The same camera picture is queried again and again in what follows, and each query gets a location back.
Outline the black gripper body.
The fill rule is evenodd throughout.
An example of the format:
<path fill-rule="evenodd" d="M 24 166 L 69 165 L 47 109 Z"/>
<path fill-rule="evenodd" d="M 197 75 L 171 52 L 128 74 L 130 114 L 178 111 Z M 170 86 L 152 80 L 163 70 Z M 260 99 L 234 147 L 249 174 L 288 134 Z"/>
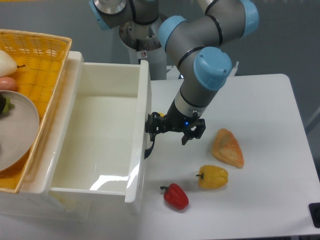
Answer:
<path fill-rule="evenodd" d="M 200 116 L 197 111 L 192 112 L 191 116 L 184 115 L 173 101 L 164 118 L 164 125 L 168 131 L 186 133 L 194 131 L 193 128 L 196 127 Z"/>

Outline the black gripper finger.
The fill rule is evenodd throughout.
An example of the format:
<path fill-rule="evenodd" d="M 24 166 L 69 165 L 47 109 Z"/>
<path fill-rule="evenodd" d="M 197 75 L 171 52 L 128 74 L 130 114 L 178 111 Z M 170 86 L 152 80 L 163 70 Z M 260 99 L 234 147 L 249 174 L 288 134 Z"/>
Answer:
<path fill-rule="evenodd" d="M 145 132 L 149 135 L 150 146 L 155 143 L 156 136 L 158 134 L 166 133 L 165 120 L 166 116 L 161 117 L 160 112 L 152 112 L 148 115 L 145 122 Z"/>
<path fill-rule="evenodd" d="M 182 145 L 185 145 L 189 140 L 200 139 L 206 130 L 206 122 L 204 119 L 199 119 L 193 127 L 183 130 L 183 137 L 181 139 Z"/>

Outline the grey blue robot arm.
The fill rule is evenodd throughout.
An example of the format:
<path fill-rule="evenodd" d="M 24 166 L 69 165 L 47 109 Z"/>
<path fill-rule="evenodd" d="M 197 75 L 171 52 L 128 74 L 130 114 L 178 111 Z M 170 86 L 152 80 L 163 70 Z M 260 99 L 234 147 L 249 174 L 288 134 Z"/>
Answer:
<path fill-rule="evenodd" d="M 142 51 L 139 27 L 155 29 L 158 46 L 172 59 L 183 76 L 183 83 L 166 115 L 152 113 L 145 131 L 154 142 L 158 134 L 183 133 L 182 143 L 201 138 L 202 119 L 207 106 L 223 87 L 232 71 L 229 56 L 221 45 L 241 39 L 259 25 L 258 9 L 249 0 L 200 0 L 204 16 L 188 22 L 182 16 L 163 19 L 157 0 L 91 0 L 90 8 L 102 29 L 131 25 L 133 47 Z"/>

